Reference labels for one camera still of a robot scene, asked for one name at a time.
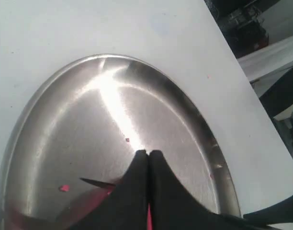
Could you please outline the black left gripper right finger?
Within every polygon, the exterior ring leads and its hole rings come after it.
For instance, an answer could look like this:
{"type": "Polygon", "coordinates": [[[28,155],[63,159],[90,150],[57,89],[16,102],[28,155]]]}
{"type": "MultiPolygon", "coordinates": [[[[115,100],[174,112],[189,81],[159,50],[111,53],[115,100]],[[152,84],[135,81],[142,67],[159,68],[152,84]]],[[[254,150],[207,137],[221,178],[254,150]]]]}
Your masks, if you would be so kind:
{"type": "Polygon", "coordinates": [[[163,153],[149,154],[150,212],[154,230],[269,230],[241,218],[213,213],[180,183],[163,153]]]}

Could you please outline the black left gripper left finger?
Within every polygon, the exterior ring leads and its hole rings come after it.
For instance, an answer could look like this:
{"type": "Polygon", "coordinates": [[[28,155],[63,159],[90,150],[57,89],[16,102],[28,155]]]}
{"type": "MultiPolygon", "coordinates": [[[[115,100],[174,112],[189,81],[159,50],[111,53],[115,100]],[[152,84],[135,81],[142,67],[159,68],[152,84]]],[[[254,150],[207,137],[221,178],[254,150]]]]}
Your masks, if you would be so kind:
{"type": "Polygon", "coordinates": [[[148,155],[138,150],[119,184],[71,230],[146,230],[148,155]]]}

